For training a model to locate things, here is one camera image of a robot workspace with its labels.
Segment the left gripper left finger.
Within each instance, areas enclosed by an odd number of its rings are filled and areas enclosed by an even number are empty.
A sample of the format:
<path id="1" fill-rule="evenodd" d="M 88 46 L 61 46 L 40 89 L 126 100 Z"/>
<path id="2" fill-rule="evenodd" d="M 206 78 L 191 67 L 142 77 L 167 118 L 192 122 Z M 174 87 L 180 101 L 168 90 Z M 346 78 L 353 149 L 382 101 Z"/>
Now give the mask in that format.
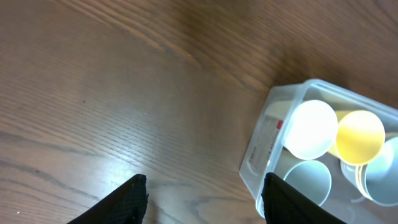
<path id="1" fill-rule="evenodd" d="M 142 224 L 147 210 L 147 177 L 136 174 L 68 224 Z"/>

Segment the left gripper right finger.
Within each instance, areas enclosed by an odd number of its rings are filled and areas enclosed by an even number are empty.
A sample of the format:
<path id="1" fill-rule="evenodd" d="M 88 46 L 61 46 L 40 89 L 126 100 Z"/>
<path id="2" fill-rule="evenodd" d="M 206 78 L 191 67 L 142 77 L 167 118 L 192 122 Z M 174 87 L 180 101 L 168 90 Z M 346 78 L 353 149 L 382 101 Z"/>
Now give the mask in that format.
<path id="1" fill-rule="evenodd" d="M 261 196 L 267 224 L 344 224 L 273 172 L 266 174 Z"/>

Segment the white plastic cup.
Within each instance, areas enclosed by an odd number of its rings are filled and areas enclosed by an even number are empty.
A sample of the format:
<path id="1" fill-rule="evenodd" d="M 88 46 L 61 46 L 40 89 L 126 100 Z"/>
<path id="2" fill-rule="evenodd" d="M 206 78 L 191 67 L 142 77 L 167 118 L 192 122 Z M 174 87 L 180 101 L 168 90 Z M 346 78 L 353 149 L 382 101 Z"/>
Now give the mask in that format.
<path id="1" fill-rule="evenodd" d="M 283 146 L 301 160 L 324 155 L 338 132 L 338 119 L 333 108 L 321 100 L 307 100 L 288 115 L 293 101 L 275 101 L 266 108 L 266 115 L 282 120 L 287 128 Z"/>

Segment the yellow plastic cup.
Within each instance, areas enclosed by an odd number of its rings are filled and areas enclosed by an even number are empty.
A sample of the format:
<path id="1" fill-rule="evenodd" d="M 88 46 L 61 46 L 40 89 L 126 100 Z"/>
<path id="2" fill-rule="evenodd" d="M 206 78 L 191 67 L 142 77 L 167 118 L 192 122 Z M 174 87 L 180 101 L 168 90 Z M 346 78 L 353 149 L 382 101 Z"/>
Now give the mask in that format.
<path id="1" fill-rule="evenodd" d="M 338 132 L 328 153 L 352 166 L 363 166 L 380 155 L 385 142 L 381 119 L 366 110 L 336 111 Z"/>

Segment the grey plastic cup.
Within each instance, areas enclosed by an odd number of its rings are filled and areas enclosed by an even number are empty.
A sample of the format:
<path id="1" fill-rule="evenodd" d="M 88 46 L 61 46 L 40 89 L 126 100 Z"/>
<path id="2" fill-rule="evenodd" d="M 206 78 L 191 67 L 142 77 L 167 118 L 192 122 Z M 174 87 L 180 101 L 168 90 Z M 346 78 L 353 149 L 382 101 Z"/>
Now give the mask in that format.
<path id="1" fill-rule="evenodd" d="M 300 160 L 283 150 L 274 173 L 319 206 L 323 205 L 330 194 L 331 174 L 320 161 Z"/>

